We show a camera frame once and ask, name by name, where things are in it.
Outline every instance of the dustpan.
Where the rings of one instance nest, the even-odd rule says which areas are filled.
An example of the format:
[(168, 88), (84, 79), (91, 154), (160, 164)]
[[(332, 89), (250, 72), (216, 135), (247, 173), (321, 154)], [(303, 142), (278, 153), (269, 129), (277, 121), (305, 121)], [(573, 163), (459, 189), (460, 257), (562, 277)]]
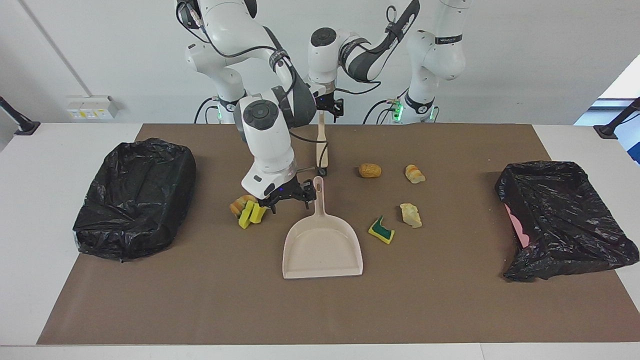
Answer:
[(353, 228), (324, 211), (324, 181), (314, 179), (316, 212), (297, 222), (284, 243), (285, 279), (362, 275), (362, 253)]

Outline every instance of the black plastic bag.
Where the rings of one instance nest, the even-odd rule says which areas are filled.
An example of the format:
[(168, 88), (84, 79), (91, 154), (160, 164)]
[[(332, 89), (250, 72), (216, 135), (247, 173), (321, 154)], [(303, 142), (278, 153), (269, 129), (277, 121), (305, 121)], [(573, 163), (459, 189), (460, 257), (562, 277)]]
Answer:
[(187, 215), (196, 163), (160, 139), (121, 143), (104, 160), (74, 225), (79, 252), (125, 261), (171, 245)]
[(529, 236), (505, 277), (514, 281), (611, 270), (638, 262), (638, 248), (576, 163), (510, 164), (495, 185)]

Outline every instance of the croissant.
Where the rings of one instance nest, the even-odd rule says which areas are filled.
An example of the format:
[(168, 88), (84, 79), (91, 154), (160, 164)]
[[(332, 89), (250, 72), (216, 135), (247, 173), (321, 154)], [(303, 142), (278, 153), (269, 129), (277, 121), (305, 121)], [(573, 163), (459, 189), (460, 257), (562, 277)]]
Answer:
[(253, 195), (245, 195), (239, 197), (233, 204), (229, 205), (229, 209), (237, 218), (239, 218), (248, 201), (258, 202)]
[(406, 167), (406, 169), (404, 170), (404, 175), (406, 176), (407, 179), (409, 179), (409, 181), (411, 181), (412, 184), (417, 184), (423, 181), (427, 181), (427, 178), (424, 177), (424, 175), (422, 175), (422, 172), (420, 171), (420, 169), (418, 169), (418, 167), (415, 166), (414, 164), (411, 164)]

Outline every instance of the yellow sponge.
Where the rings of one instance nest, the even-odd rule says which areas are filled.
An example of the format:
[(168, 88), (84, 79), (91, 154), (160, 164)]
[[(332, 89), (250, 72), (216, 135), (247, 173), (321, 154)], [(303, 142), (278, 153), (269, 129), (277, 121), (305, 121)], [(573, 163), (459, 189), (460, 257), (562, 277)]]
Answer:
[(369, 234), (377, 237), (378, 239), (382, 240), (382, 242), (388, 245), (391, 244), (391, 240), (394, 239), (396, 231), (386, 229), (384, 226), (382, 226), (382, 218), (383, 217), (379, 217), (376, 222), (373, 223), (373, 225), (369, 228)]
[(244, 210), (242, 210), (242, 213), (240, 214), (240, 219), (238, 219), (238, 225), (240, 225), (240, 227), (242, 227), (243, 229), (246, 229), (247, 227), (249, 227), (249, 224), (251, 223), (249, 221), (249, 217), (251, 216), (251, 212), (253, 211), (253, 206), (255, 205), (255, 203), (251, 200), (246, 202), (246, 206), (244, 207)]
[(267, 208), (263, 208), (258, 204), (253, 205), (253, 210), (251, 212), (251, 216), (249, 217), (249, 221), (252, 224), (259, 224), (262, 222), (262, 217), (264, 213), (267, 211)]

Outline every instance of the brown mat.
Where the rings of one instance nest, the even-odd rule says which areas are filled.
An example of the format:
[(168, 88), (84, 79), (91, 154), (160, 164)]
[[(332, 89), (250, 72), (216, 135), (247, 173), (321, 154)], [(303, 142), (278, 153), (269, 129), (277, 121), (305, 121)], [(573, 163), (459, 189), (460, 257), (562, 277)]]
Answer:
[[(501, 277), (515, 245), (493, 185), (508, 163), (549, 159), (531, 126), (327, 132), (327, 211), (354, 227), (363, 276), (282, 279), (285, 236), (311, 211), (282, 202), (262, 225), (237, 226), (228, 205), (244, 194), (240, 180), (252, 157), (234, 126), (145, 125), (139, 140), (160, 137), (196, 156), (189, 215), (174, 245), (150, 258), (120, 264), (80, 255), (38, 343), (640, 341), (640, 315), (615, 272), (532, 284)], [(311, 166), (316, 147), (294, 146), (299, 166)], [(360, 179), (356, 167), (364, 162), (380, 164), (383, 177)], [(409, 163), (426, 183), (404, 178)], [(423, 228), (400, 221), (402, 202), (419, 207)], [(391, 245), (367, 234), (380, 215), (396, 230)]]

